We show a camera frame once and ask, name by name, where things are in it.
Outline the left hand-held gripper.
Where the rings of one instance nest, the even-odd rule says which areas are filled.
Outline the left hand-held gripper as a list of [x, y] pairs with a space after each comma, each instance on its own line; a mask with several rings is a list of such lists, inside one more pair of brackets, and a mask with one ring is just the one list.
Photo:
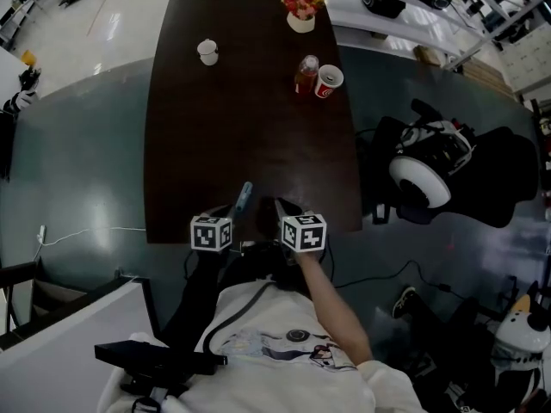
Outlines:
[[191, 248], [221, 252], [232, 244], [234, 206], [227, 204], [206, 210], [190, 221]]

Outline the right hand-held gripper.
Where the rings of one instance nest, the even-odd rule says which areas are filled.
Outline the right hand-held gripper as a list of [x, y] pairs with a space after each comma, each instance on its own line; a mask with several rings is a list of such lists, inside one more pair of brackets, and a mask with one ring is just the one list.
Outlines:
[[305, 210], [283, 198], [275, 198], [274, 203], [283, 246], [293, 253], [313, 253], [325, 249], [327, 223], [321, 214]]

